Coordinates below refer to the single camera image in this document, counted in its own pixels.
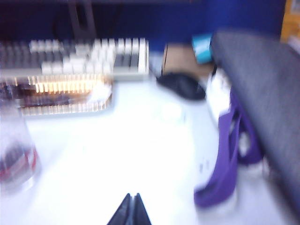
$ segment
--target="black object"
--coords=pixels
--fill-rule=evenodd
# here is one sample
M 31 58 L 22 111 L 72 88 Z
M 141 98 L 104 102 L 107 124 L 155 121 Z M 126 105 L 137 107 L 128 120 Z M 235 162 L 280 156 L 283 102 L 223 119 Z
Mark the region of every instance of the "black object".
M 186 73 L 169 73 L 157 78 L 157 83 L 173 90 L 179 96 L 189 100 L 202 100 L 205 90 L 197 80 Z
M 275 38 L 229 30 L 211 49 L 300 217 L 300 56 Z
M 129 216 L 131 196 L 128 193 L 107 225 L 125 225 Z
M 151 225 L 140 194 L 127 194 L 107 225 Z

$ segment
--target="blue wall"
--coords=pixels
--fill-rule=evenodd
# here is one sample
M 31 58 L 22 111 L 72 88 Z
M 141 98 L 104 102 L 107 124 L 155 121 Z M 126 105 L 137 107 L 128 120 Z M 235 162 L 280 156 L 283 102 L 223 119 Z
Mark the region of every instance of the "blue wall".
M 146 37 L 152 50 L 193 34 L 234 27 L 279 36 L 285 0 L 202 0 L 195 4 L 94 5 L 97 35 Z M 0 4 L 0 39 L 72 38 L 65 4 Z

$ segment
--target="cardboard box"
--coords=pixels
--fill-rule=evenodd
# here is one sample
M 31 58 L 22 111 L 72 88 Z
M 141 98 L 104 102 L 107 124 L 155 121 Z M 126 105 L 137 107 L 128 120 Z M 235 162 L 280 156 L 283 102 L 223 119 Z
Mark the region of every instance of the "cardboard box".
M 192 45 L 167 44 L 165 47 L 162 75 L 183 72 L 205 82 L 213 68 L 213 63 L 197 63 Z

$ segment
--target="yellow object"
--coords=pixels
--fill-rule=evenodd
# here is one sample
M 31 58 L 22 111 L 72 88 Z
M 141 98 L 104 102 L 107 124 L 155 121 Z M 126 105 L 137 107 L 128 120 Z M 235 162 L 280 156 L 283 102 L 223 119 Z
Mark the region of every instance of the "yellow object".
M 300 11 L 292 9 L 295 0 L 287 0 L 283 18 L 281 41 L 286 42 L 292 35 L 300 38 Z

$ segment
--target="keyboard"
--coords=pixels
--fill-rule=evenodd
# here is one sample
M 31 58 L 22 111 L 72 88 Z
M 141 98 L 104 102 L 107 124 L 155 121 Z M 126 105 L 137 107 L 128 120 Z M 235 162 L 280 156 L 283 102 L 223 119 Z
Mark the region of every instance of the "keyboard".
M 1 77 L 102 74 L 114 80 L 149 75 L 149 43 L 144 38 L 32 40 L 1 42 Z

